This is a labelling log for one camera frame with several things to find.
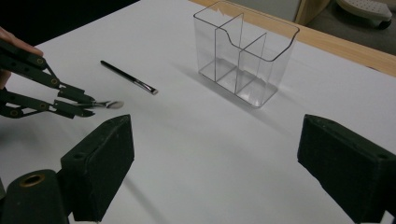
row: human hand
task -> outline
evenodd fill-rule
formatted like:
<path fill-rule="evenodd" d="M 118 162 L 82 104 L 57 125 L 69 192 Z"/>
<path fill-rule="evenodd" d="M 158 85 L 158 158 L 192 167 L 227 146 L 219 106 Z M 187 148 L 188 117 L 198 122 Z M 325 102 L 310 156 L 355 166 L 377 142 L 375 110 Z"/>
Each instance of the human hand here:
<path fill-rule="evenodd" d="M 33 54 L 37 54 L 39 56 L 43 56 L 43 54 L 44 54 L 43 51 L 23 42 L 22 40 L 18 39 L 14 34 L 3 29 L 1 26 L 0 26 L 0 38 L 7 41 L 8 43 L 14 45 L 15 47 L 24 49 L 26 51 L 33 53 Z M 10 71 L 3 70 L 0 68 L 0 90 L 2 90 L 6 86 L 6 83 L 10 76 L 11 76 Z"/>

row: transparent container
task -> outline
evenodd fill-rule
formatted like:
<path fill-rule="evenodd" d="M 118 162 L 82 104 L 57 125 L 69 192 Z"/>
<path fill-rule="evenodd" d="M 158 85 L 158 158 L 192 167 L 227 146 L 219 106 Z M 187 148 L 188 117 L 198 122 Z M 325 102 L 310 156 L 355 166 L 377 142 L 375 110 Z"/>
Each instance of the transparent container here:
<path fill-rule="evenodd" d="M 254 107 L 277 92 L 299 28 L 229 2 L 194 14 L 199 73 Z"/>

